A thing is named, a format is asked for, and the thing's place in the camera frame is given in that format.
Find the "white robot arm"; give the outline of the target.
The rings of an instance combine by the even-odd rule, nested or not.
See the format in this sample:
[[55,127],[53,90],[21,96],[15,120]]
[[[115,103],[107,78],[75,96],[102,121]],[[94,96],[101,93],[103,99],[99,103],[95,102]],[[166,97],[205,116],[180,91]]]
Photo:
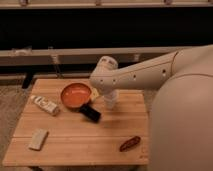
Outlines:
[[90,76],[101,93],[155,89],[148,171],[213,171],[213,44],[119,68],[103,56]]

